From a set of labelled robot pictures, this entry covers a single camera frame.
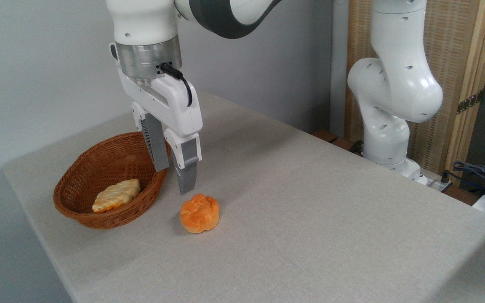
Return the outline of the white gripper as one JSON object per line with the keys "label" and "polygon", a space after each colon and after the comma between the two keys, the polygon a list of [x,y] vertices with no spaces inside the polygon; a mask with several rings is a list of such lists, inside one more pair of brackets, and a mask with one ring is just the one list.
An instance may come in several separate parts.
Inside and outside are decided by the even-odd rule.
{"label": "white gripper", "polygon": [[[169,167],[165,138],[173,151],[180,194],[194,190],[197,164],[202,160],[198,132],[203,127],[196,90],[188,84],[192,95],[192,104],[188,106],[187,86],[183,81],[164,75],[140,86],[123,73],[119,63],[116,68],[125,92],[133,100],[133,119],[156,171]],[[168,127],[164,135],[162,123]]]}

